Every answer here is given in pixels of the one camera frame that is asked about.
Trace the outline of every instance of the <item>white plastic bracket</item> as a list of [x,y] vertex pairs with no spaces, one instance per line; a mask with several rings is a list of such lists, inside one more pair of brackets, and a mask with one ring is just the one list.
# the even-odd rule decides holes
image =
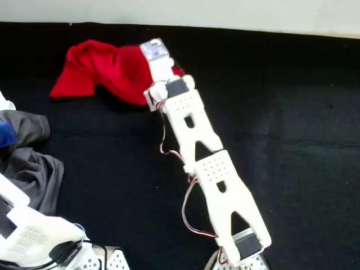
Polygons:
[[[195,164],[195,174],[206,197],[211,223],[228,260],[239,265],[240,253],[231,235],[231,215],[239,214],[253,229],[262,248],[271,244],[271,238],[258,207],[248,188],[237,175],[230,156],[222,150]],[[220,191],[218,183],[225,186]]]
[[12,206],[27,206],[30,198],[0,173],[0,197]]
[[[186,173],[194,174],[196,142],[202,142],[211,152],[223,148],[205,113],[204,104],[197,90],[167,99],[163,112],[167,115],[179,142]],[[194,123],[193,128],[188,127],[185,122],[188,116]]]
[[125,255],[121,249],[115,249],[114,253],[107,261],[108,270],[130,270]]

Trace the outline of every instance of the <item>black tablecloth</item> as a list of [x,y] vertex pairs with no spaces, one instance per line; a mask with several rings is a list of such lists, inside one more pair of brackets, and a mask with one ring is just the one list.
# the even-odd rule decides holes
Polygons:
[[[216,245],[182,223],[187,182],[181,164],[158,153],[156,114],[101,87],[49,99],[67,49],[89,38],[121,46],[161,37],[193,75],[268,226],[274,270],[360,268],[359,41],[97,24],[2,23],[0,36],[1,91],[18,110],[48,116],[52,136],[36,150],[65,164],[58,214],[93,241],[122,246],[131,269],[203,269]],[[199,188],[188,215],[211,229]]]

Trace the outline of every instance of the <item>red fabric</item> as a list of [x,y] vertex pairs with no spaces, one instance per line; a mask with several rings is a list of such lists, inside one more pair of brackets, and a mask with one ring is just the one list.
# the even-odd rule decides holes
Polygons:
[[[181,75],[176,67],[173,72]],[[143,92],[152,84],[152,77],[140,47],[118,48],[95,40],[72,46],[50,97],[92,96],[96,84],[131,104],[145,105]]]

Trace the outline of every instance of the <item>white robotic arm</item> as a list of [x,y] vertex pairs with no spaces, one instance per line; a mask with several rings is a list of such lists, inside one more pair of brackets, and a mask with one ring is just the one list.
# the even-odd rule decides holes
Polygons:
[[[216,242],[233,266],[261,253],[271,238],[255,201],[237,175],[228,152],[215,134],[204,104],[191,76],[175,76],[174,61],[161,39],[140,46],[147,58],[154,81],[144,93],[151,111],[164,113],[179,143],[184,171],[196,179],[205,194]],[[192,125],[186,123],[191,119]],[[195,160],[195,144],[201,142],[212,153]],[[231,235],[231,215],[239,214],[250,229]]]

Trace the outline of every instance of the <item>wire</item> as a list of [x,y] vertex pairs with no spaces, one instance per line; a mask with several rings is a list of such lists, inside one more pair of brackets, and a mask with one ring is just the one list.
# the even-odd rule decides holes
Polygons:
[[223,248],[220,247],[219,253],[218,253],[218,262],[219,262],[219,264],[224,265],[224,264],[226,264],[228,262],[228,260],[225,259],[225,260],[221,261],[221,254],[222,253],[223,253]]
[[107,249],[106,249],[106,247],[103,245],[100,245],[100,244],[95,244],[94,242],[92,242],[90,240],[84,240],[84,243],[90,243],[92,245],[96,245],[99,248],[103,249],[103,252],[104,252],[104,259],[103,259],[104,267],[103,268],[106,270],[107,269]]
[[165,138],[166,138],[167,133],[166,133],[166,127],[165,127],[164,114],[162,112],[160,112],[160,116],[161,116],[161,119],[163,121],[163,138],[162,138],[161,143],[159,145],[160,153],[162,153],[165,156],[172,154],[172,155],[176,156],[179,160],[181,160],[182,163],[185,164],[184,158],[178,152],[176,152],[175,150],[164,151],[164,142],[165,142]]
[[181,216],[182,216],[182,220],[184,221],[184,224],[185,226],[193,233],[196,233],[198,235],[205,235],[205,236],[209,236],[209,237],[213,237],[213,238],[216,238],[217,235],[211,233],[211,232],[205,232],[205,231],[201,231],[199,229],[195,229],[193,228],[193,226],[191,226],[189,224],[189,222],[187,221],[187,218],[186,218],[186,215],[185,215],[185,206],[186,206],[186,202],[187,202],[187,199],[192,191],[192,188],[194,187],[194,185],[197,184],[197,178],[194,177],[191,182],[190,182],[190,185],[189,185],[189,188],[187,189],[186,193],[185,193],[185,197],[184,197],[184,202],[182,204],[182,207],[181,207]]

